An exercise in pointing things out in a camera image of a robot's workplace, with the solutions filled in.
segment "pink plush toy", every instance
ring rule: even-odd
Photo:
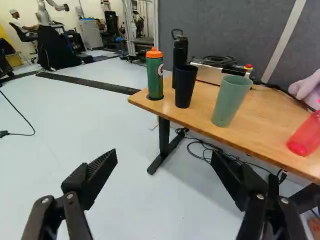
[[[295,95],[298,100],[304,101],[315,110],[320,109],[320,69],[305,79],[296,81],[289,86],[289,93]]]

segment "white stripe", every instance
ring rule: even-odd
[[[274,53],[269,61],[268,66],[266,67],[263,76],[261,78],[262,82],[267,83],[276,69],[276,66],[288,44],[288,41],[297,25],[299,17],[302,10],[306,4],[307,0],[296,0],[292,8],[291,14],[286,22],[285,28],[282,32],[278,45],[276,46]]]
[[[153,39],[154,46],[156,46],[157,50],[159,49],[159,2],[158,0],[153,0],[153,8],[154,8],[154,18],[153,18]]]

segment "wooden table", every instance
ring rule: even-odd
[[[163,81],[162,100],[148,100],[148,89],[145,88],[131,95],[128,101],[160,116],[160,119],[178,123],[312,182],[320,183],[320,149],[308,157],[301,157],[286,147],[288,138],[310,115],[289,96],[267,87],[254,86],[231,125],[223,128],[210,121],[219,92],[218,86],[197,81],[189,108],[181,109],[175,106],[175,91],[171,85],[171,77]],[[164,143],[160,141],[160,151],[164,149],[161,144],[166,144],[167,138],[169,141],[169,135],[164,135]],[[178,145],[179,140],[181,139],[176,140],[173,148]],[[167,150],[162,158],[166,158],[169,153],[170,150]]]

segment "white cap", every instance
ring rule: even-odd
[[[17,10],[15,10],[15,9],[10,9],[9,10],[9,13],[12,15],[12,14],[15,14],[15,13],[17,13],[18,11]]]

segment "black water bottle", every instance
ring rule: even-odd
[[[176,88],[176,67],[183,65],[188,59],[188,38],[184,36],[181,29],[172,29],[171,35],[174,40],[173,67],[172,67],[172,88]]]

